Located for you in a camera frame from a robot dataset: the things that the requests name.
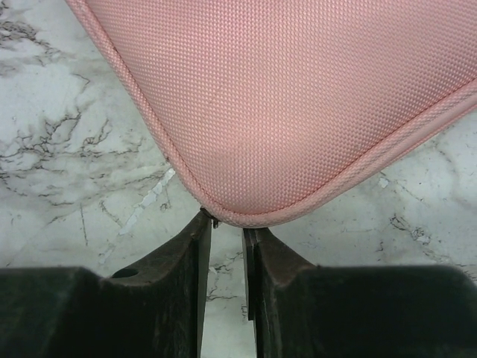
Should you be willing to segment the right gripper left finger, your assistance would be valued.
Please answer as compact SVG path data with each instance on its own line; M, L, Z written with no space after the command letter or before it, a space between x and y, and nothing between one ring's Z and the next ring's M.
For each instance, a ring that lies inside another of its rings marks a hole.
M101 281L104 357L199 357L212 220L199 212L176 236Z

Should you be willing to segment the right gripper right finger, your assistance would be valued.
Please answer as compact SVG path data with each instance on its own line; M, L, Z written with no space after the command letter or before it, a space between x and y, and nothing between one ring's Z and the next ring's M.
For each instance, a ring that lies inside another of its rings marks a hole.
M243 249L258 357L367 357L363 269L315 266L267 228Z

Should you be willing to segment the pink medicine kit case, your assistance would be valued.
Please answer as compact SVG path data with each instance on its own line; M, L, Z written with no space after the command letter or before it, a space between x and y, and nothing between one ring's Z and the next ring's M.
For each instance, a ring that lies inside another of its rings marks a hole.
M71 1L218 220L318 208L476 107L474 1Z

